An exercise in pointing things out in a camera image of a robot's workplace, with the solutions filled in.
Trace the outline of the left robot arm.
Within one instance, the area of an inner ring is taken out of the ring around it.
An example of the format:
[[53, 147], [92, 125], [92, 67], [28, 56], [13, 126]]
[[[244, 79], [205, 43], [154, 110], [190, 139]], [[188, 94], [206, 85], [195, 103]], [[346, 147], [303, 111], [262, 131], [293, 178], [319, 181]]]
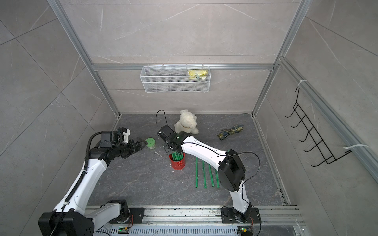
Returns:
[[111, 161], [128, 158], [147, 146], [143, 139], [130, 140], [130, 133], [129, 129], [120, 127], [115, 131], [96, 132], [89, 138], [81, 172], [54, 209], [43, 213], [38, 220], [42, 235], [92, 236], [109, 222], [133, 220], [126, 200], [111, 200], [93, 213], [85, 213], [89, 198]]

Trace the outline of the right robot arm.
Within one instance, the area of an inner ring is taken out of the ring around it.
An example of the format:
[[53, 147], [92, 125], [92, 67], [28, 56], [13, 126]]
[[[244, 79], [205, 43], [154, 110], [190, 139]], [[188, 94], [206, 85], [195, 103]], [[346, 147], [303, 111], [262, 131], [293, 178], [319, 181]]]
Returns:
[[262, 222], [259, 209], [250, 203], [245, 188], [246, 168], [239, 153], [230, 149], [219, 150], [197, 140], [191, 134], [181, 131], [174, 132], [169, 126], [163, 126], [157, 133], [172, 151], [180, 151], [193, 155], [218, 171], [221, 186], [230, 192], [232, 207], [222, 207], [223, 224], [259, 224]]

